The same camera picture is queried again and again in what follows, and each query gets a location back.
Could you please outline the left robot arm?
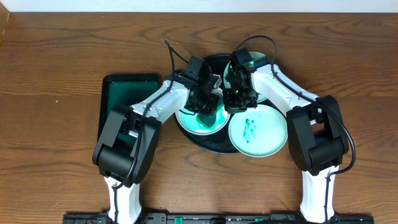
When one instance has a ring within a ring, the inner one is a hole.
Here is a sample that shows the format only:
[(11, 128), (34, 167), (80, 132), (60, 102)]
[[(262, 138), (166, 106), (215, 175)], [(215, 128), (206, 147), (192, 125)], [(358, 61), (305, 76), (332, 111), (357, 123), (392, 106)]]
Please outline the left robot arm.
[(112, 108), (92, 155), (93, 164), (109, 188), (111, 223), (138, 220), (142, 212), (139, 184), (152, 164), (162, 124), (183, 108), (207, 116), (214, 114), (221, 82), (205, 60), (191, 57), (186, 68), (173, 68), (148, 98)]

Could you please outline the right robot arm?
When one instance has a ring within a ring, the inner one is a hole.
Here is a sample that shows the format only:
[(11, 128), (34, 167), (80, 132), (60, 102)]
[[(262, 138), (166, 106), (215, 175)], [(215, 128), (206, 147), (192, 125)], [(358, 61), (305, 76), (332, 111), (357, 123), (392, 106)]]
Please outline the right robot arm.
[(302, 171), (300, 212), (312, 223), (335, 214), (333, 183), (343, 155), (354, 149), (337, 100), (319, 97), (285, 76), (273, 59), (236, 49), (225, 71), (223, 101), (233, 116), (228, 134), (247, 156), (266, 157), (289, 145)]

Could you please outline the white plate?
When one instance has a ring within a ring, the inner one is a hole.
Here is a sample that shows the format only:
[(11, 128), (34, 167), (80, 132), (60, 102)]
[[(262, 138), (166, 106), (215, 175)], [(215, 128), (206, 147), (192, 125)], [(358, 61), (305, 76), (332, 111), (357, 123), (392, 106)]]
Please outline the white plate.
[(214, 134), (227, 125), (230, 119), (230, 114), (228, 114), (224, 109), (222, 89), (217, 88), (216, 90), (213, 90), (212, 93), (215, 93), (218, 96), (218, 106), (214, 113), (216, 114), (216, 123), (210, 129), (203, 128), (197, 122), (198, 113), (194, 114), (184, 108), (176, 112), (175, 116), (179, 125), (181, 125), (185, 131), (191, 134), (205, 136)]

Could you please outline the green scrubbing sponge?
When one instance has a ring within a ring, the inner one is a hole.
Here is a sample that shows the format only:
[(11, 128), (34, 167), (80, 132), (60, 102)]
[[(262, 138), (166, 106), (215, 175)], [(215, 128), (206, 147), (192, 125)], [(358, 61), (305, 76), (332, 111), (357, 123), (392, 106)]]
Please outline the green scrubbing sponge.
[(201, 127), (210, 129), (216, 123), (216, 114), (210, 116), (198, 114), (197, 122)]

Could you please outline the mint green plate front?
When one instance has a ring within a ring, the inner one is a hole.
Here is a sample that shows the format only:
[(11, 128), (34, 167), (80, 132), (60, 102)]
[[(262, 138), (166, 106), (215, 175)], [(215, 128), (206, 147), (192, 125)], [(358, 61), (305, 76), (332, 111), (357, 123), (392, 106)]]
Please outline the mint green plate front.
[(287, 123), (276, 109), (259, 105), (233, 115), (228, 126), (232, 145), (251, 157), (268, 157), (283, 148), (287, 141)]

